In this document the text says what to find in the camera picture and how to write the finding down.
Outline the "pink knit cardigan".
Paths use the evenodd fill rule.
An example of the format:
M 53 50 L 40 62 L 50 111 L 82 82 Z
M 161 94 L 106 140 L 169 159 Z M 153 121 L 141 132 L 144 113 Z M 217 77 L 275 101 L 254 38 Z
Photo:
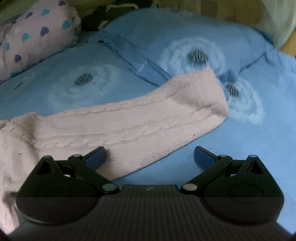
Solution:
M 44 155 L 62 160 L 104 146 L 107 160 L 97 171 L 114 180 L 191 143 L 227 115 L 222 85 L 206 67 L 138 98 L 1 121 L 1 229 L 19 226 L 15 194 Z

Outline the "blue dandelion bed sheet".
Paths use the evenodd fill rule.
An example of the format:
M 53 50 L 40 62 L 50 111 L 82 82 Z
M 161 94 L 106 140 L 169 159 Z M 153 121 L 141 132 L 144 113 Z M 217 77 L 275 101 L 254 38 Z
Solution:
M 295 61 L 271 52 L 241 72 L 264 111 L 253 124 L 227 118 L 212 132 L 135 173 L 117 185 L 182 185 L 201 173 L 196 146 L 234 159 L 259 156 L 285 196 L 278 222 L 295 232 Z M 1 84 L 1 119 L 30 112 L 42 115 L 118 102 L 144 95 L 155 86 L 138 78 L 124 60 L 100 43 L 83 37 L 77 47 L 56 54 Z

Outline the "blue dandelion pillow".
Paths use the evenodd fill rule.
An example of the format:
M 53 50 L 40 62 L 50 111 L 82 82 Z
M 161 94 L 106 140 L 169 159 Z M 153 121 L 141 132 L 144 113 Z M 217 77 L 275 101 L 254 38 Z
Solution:
M 164 8 L 125 14 L 92 40 L 106 44 L 138 76 L 158 86 L 205 67 L 221 82 L 235 81 L 273 46 L 267 34 L 245 25 Z

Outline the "black and white garment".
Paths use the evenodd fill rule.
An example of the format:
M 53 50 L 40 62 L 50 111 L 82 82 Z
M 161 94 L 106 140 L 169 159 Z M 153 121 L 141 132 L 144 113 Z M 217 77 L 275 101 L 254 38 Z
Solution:
M 108 6 L 98 6 L 92 14 L 85 16 L 81 21 L 82 32 L 100 31 L 110 22 L 117 18 L 139 9 L 136 4 L 111 4 Z

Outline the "pink heart-print rolled quilt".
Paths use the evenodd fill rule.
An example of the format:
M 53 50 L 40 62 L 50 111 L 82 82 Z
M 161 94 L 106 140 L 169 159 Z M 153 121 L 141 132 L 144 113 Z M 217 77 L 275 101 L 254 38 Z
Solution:
M 1 82 L 75 44 L 81 18 L 67 1 L 37 1 L 1 26 Z

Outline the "white mesh curtain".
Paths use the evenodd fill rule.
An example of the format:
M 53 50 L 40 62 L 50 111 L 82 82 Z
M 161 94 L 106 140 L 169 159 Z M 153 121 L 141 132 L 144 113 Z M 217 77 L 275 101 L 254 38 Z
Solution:
M 262 2 L 258 27 L 271 35 L 274 46 L 280 49 L 295 29 L 295 1 L 265 0 Z

